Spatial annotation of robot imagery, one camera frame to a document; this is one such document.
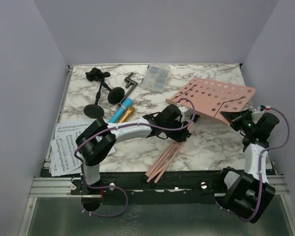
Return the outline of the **pink perforated music stand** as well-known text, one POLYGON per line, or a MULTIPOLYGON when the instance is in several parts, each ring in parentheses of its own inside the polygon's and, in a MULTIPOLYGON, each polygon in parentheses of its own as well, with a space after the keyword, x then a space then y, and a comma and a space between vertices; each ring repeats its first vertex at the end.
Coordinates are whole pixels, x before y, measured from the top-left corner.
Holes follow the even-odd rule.
MULTIPOLYGON (((255 92, 253 87, 194 78, 165 101, 168 104, 176 104, 180 102, 180 99, 187 98, 194 104, 197 115, 229 125, 230 123, 221 115, 221 112, 241 111, 255 92)), ((146 172, 147 182, 158 183, 184 144, 184 142, 173 141, 167 147, 146 172)))

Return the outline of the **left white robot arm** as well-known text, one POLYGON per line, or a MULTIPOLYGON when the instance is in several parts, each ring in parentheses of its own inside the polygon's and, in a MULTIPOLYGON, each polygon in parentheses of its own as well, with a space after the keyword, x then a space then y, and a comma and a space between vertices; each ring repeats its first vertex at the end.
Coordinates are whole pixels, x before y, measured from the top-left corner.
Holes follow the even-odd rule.
POLYGON ((185 142, 191 136, 188 127, 200 116, 193 113, 190 121, 186 121, 181 109, 171 104, 161 112, 121 124, 107 123, 102 118, 95 120, 76 139, 77 150, 74 152, 74 156, 82 161, 82 177, 86 183, 93 185, 100 180, 100 163, 117 143, 135 138, 160 137, 162 133, 178 143, 185 142))

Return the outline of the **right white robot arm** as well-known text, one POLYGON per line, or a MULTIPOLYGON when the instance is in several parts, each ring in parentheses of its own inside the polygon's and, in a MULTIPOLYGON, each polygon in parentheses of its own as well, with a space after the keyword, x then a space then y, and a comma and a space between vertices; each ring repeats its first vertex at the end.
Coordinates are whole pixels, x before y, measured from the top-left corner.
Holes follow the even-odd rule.
POLYGON ((256 223, 275 195, 266 175, 268 138, 280 120, 271 113, 261 113, 258 121, 253 112, 222 111, 221 115, 233 130, 243 135, 245 167, 243 171, 226 167, 220 175, 227 191, 216 199, 222 210, 231 212, 242 220, 256 223))

